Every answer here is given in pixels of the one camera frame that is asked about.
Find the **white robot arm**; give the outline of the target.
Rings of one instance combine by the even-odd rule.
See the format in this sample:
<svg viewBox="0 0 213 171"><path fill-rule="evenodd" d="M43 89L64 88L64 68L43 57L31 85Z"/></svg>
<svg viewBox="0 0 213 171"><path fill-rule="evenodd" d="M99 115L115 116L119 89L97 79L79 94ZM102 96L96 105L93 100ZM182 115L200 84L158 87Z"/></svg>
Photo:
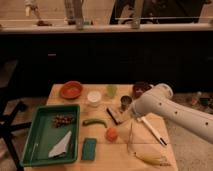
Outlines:
<svg viewBox="0 0 213 171"><path fill-rule="evenodd" d="M133 113L137 117L157 114L213 144L213 115L175 103L172 97L169 85L157 84L133 101Z"/></svg>

